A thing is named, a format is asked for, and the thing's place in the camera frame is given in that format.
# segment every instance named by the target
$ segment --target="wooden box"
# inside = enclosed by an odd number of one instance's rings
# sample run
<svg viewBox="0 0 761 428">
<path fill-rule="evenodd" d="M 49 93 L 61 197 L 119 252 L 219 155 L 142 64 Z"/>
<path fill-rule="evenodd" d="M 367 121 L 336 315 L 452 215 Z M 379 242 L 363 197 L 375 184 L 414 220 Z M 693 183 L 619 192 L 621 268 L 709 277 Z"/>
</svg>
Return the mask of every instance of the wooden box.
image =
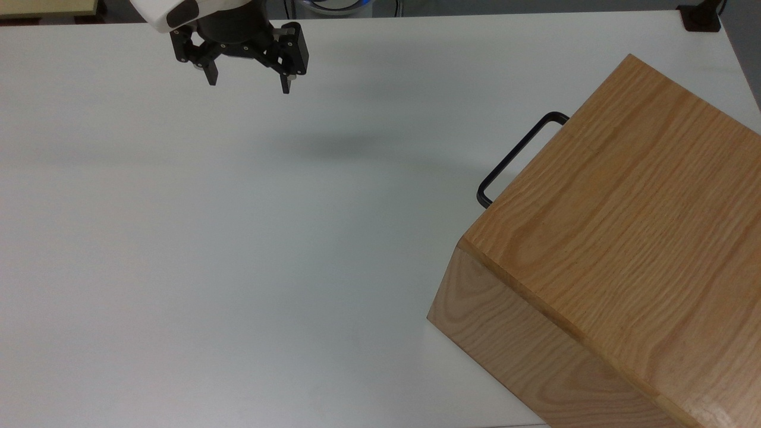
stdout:
<svg viewBox="0 0 761 428">
<path fill-rule="evenodd" d="M 760 427 L 761 136 L 627 57 L 428 319 L 553 428 Z"/>
</svg>

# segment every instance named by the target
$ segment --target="box side panel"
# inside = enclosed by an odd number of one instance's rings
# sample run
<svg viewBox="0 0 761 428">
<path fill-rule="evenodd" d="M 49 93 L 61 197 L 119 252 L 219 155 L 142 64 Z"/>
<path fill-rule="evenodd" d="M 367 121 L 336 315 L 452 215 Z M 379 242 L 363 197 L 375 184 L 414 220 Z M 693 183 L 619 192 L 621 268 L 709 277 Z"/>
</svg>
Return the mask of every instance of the box side panel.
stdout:
<svg viewBox="0 0 761 428">
<path fill-rule="evenodd" d="M 552 428 L 682 426 L 459 248 L 428 319 Z"/>
</svg>

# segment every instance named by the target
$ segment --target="box lid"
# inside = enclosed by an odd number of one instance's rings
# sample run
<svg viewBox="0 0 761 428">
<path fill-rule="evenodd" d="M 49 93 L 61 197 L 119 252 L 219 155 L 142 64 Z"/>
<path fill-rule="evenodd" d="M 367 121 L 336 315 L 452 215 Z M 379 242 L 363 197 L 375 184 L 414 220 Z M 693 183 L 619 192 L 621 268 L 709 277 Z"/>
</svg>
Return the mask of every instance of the box lid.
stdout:
<svg viewBox="0 0 761 428">
<path fill-rule="evenodd" d="M 460 246 L 686 426 L 761 426 L 761 136 L 634 56 Z"/>
</svg>

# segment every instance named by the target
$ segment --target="black mount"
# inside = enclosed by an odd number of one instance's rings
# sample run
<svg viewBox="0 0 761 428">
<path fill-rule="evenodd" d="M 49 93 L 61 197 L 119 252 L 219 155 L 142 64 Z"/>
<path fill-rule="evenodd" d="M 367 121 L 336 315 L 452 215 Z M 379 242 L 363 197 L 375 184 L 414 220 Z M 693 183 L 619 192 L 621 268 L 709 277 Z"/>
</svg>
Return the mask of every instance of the black mount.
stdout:
<svg viewBox="0 0 761 428">
<path fill-rule="evenodd" d="M 274 28 L 267 20 L 262 2 L 218 11 L 170 32 L 177 61 L 190 62 L 203 70 L 210 85 L 219 72 L 214 60 L 220 55 L 250 58 L 280 75 L 283 94 L 291 92 L 291 81 L 307 73 L 309 52 L 298 22 Z M 197 32 L 201 46 L 191 37 Z"/>
<path fill-rule="evenodd" d="M 697 6 L 678 6 L 684 29 L 698 33 L 717 33 L 721 29 L 721 22 L 716 13 L 720 4 L 721 0 L 705 0 Z"/>
</svg>

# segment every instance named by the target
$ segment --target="white robot arm casing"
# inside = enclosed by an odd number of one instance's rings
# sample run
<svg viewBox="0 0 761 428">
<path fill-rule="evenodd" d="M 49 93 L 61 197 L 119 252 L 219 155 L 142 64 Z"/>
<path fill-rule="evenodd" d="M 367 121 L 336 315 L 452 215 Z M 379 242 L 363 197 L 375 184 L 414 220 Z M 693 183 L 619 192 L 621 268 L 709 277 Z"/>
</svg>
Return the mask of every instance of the white robot arm casing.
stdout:
<svg viewBox="0 0 761 428">
<path fill-rule="evenodd" d="M 135 9 L 159 33 L 168 33 L 180 25 L 213 14 L 216 11 L 237 8 L 249 0 L 130 0 Z M 186 9 L 186 13 L 175 13 L 175 20 L 167 21 L 167 15 L 176 8 Z"/>
</svg>

